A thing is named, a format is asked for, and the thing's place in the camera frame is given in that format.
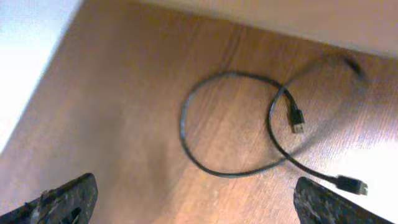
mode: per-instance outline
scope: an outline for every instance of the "cable plug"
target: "cable plug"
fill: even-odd
[[[339,175],[335,182],[336,187],[340,190],[345,190],[347,192],[351,192],[357,195],[367,195],[368,194],[368,185],[364,182],[351,178]]]
[[[292,109],[290,120],[293,125],[293,133],[299,134],[304,132],[304,116],[301,110]]]

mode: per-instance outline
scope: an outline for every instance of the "brown wooden surface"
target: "brown wooden surface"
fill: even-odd
[[[306,133],[290,133],[281,100],[273,122],[282,145],[304,148],[297,158],[309,167],[363,179],[368,197],[343,195],[398,222],[398,63],[348,52],[367,83],[338,62],[304,69],[342,51],[150,5],[87,1],[1,154],[0,212],[92,172],[92,223],[298,223],[293,187],[303,172],[285,163],[243,179],[210,176],[183,153],[178,116],[188,90],[215,72],[284,82],[305,70],[291,92]],[[238,78],[204,87],[188,112],[195,155],[222,171],[276,161],[263,125],[275,93]]]

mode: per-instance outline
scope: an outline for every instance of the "black cable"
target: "black cable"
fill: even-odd
[[[352,58],[349,57],[339,57],[342,58],[345,64],[351,68],[355,74],[359,77],[359,79],[364,78],[364,72],[362,71],[361,67],[358,65],[357,62],[355,62]],[[234,172],[234,173],[226,173],[226,172],[218,172],[211,170],[207,167],[205,167],[203,164],[201,164],[190,152],[190,149],[187,144],[186,140],[186,134],[185,134],[185,120],[187,116],[187,110],[190,101],[193,99],[195,96],[195,93],[199,88],[201,88],[203,85],[206,83],[219,79],[219,78],[224,78],[224,77],[245,77],[245,78],[252,78],[255,80],[262,81],[264,83],[268,83],[273,85],[274,87],[278,88],[278,93],[272,100],[272,103],[269,107],[268,113],[267,113],[267,119],[266,119],[266,124],[267,124],[267,131],[271,137],[271,141],[274,143],[275,147],[277,150],[284,156],[283,159],[273,163],[269,164],[263,167],[260,167],[258,169],[254,170],[249,170],[245,172]],[[315,177],[321,178],[323,180],[326,180],[332,184],[335,184],[339,189],[345,190],[354,194],[367,194],[368,192],[368,186],[363,183],[360,180],[352,179],[351,177],[345,177],[339,175],[338,177],[332,177],[329,175],[321,174],[313,169],[310,169],[301,163],[299,163],[297,160],[295,160],[288,152],[286,152],[282,146],[280,146],[278,140],[275,137],[275,134],[272,130],[272,125],[271,125],[271,117],[272,113],[274,111],[275,105],[278,101],[278,99],[282,96],[285,95],[287,99],[290,101],[290,116],[291,116],[291,122],[294,126],[294,130],[297,132],[302,132],[302,125],[304,124],[304,118],[302,115],[302,112],[297,108],[296,102],[293,99],[293,96],[290,94],[290,92],[287,89],[287,86],[291,82],[287,82],[285,85],[281,85],[279,82],[267,78],[267,77],[261,77],[259,75],[254,75],[250,73],[245,73],[245,72],[222,72],[222,73],[217,73],[216,75],[213,75],[205,80],[200,81],[198,84],[194,86],[194,88],[191,90],[191,92],[188,95],[188,98],[185,100],[184,105],[182,107],[182,112],[181,112],[181,117],[180,117],[180,141],[183,147],[183,150],[187,154],[188,158],[195,164],[199,169],[211,174],[215,175],[218,177],[226,177],[226,178],[238,178],[238,177],[245,177],[253,174],[258,174],[260,172],[264,172],[268,169],[271,169],[280,163],[284,162],[286,159],[289,160],[292,164],[297,166],[299,169],[303,170],[304,172],[313,175]]]
[[[262,166],[258,169],[254,169],[254,170],[249,170],[249,171],[245,171],[245,172],[233,172],[233,173],[227,173],[227,172],[218,172],[218,171],[214,171],[211,170],[207,167],[205,167],[202,163],[200,163],[195,156],[193,156],[193,154],[191,153],[188,144],[187,144],[187,140],[186,140],[186,134],[185,134],[185,120],[186,120],[186,116],[187,116],[187,111],[188,111],[188,106],[191,102],[191,100],[193,99],[193,97],[195,96],[197,90],[199,88],[201,88],[203,85],[213,81],[213,80],[218,80],[220,78],[225,78],[225,77],[244,77],[244,78],[250,78],[250,79],[254,79],[254,80],[259,80],[262,81],[264,83],[267,84],[271,84],[272,86],[276,87],[277,89],[282,88],[282,85],[270,78],[267,77],[261,77],[259,75],[254,75],[254,74],[250,74],[250,73],[245,73],[245,72],[222,72],[222,73],[217,73],[207,79],[204,79],[202,81],[200,81],[199,83],[197,83],[191,90],[191,92],[188,95],[188,98],[185,100],[184,105],[182,107],[182,112],[181,112],[181,117],[180,117],[180,141],[181,141],[181,145],[185,151],[185,153],[187,154],[188,158],[199,167],[199,169],[207,172],[208,174],[211,175],[215,175],[218,177],[226,177],[226,178],[238,178],[238,177],[246,177],[249,175],[253,175],[253,174],[258,174],[260,172],[264,172],[266,170],[269,170],[279,164],[281,164],[282,162],[284,162],[286,160],[286,158],[283,158],[275,163],[272,164],[268,164],[266,166]],[[288,90],[285,90],[284,95],[287,97],[287,99],[290,101],[290,106],[291,108],[296,109],[297,105],[296,102],[293,99],[293,96],[289,93]]]

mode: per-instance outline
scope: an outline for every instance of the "black textured object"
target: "black textured object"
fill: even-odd
[[[301,224],[391,223],[305,177],[294,190],[294,207]]]
[[[98,189],[93,174],[84,174],[0,217],[0,223],[87,224]]]

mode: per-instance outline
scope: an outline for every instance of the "wooden table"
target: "wooden table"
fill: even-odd
[[[338,62],[308,69],[325,53],[351,55],[368,82]],[[306,132],[291,134],[281,100],[273,124],[282,145],[303,149],[297,159],[316,170],[364,180],[367,197],[338,193],[398,222],[396,60],[145,4],[94,0],[82,5],[0,156],[0,212],[92,172],[99,190],[92,223],[298,223],[293,187],[306,174],[292,164],[222,179],[197,169],[182,151],[178,116],[188,91],[223,70],[280,82],[305,73],[290,90]],[[275,93],[239,78],[204,87],[188,112],[195,155],[221,171],[278,160],[264,130]]]

